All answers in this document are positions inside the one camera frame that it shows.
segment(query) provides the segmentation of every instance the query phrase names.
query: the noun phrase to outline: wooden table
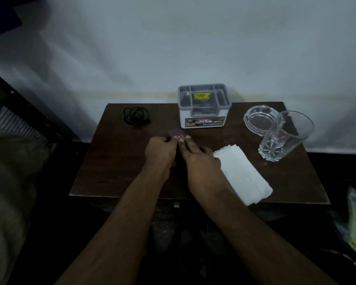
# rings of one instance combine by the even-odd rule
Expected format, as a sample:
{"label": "wooden table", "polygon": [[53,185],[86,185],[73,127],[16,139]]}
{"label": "wooden table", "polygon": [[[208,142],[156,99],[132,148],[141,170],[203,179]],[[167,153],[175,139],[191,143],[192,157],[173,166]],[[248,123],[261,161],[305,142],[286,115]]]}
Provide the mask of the wooden table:
{"label": "wooden table", "polygon": [[[283,102],[233,103],[224,127],[186,129],[186,132],[197,144],[214,151],[228,144],[238,145],[273,188],[273,193],[261,202],[329,204],[302,145],[279,162],[265,161],[257,152],[262,137],[247,129],[243,116],[250,107],[262,104],[279,112],[286,110]],[[150,113],[151,123],[142,127],[126,124],[123,121],[123,109],[133,106],[145,107]],[[108,104],[70,195],[121,197],[145,162],[144,151],[149,139],[167,136],[167,132],[175,128],[180,128],[177,104]],[[171,169],[160,198],[191,198],[184,166]]]}

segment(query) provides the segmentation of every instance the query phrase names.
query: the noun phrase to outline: label on box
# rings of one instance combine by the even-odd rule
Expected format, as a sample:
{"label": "label on box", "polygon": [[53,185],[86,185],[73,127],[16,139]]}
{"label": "label on box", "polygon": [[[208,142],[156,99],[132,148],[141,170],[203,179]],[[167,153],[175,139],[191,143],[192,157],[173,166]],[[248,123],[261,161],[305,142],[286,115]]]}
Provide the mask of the label on box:
{"label": "label on box", "polygon": [[206,127],[206,126],[222,126],[225,117],[211,118],[186,118],[185,127]]}
{"label": "label on box", "polygon": [[194,94],[194,100],[203,100],[203,99],[209,99],[209,95],[211,93],[195,93]]}

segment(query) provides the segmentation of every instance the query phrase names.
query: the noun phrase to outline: forearm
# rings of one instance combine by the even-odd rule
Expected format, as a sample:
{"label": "forearm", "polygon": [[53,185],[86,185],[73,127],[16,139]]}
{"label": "forearm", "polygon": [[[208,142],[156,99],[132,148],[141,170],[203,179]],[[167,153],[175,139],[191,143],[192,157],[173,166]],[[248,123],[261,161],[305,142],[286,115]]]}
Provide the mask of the forearm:
{"label": "forearm", "polygon": [[336,284],[258,219],[228,188],[214,188],[204,204],[259,284]]}
{"label": "forearm", "polygon": [[165,168],[145,166],[106,223],[56,284],[133,284]]}

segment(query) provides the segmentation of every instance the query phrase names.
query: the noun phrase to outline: glass ashtray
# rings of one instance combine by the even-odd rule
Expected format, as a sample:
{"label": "glass ashtray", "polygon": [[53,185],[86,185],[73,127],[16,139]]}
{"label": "glass ashtray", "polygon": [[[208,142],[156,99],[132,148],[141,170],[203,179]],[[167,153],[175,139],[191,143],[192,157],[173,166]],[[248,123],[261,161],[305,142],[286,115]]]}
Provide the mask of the glass ashtray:
{"label": "glass ashtray", "polygon": [[254,106],[245,113],[244,123],[253,133],[265,136],[277,115],[278,111],[267,105]]}

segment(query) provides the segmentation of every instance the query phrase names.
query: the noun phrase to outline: clear glass tumbler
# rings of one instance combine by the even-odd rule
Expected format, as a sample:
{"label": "clear glass tumbler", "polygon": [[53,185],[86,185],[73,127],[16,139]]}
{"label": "clear glass tumbler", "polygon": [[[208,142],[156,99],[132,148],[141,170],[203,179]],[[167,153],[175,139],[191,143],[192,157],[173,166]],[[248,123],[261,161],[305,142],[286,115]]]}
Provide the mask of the clear glass tumbler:
{"label": "clear glass tumbler", "polygon": [[296,111],[278,114],[261,141],[258,152],[262,158],[277,162],[301,144],[314,130],[314,123]]}

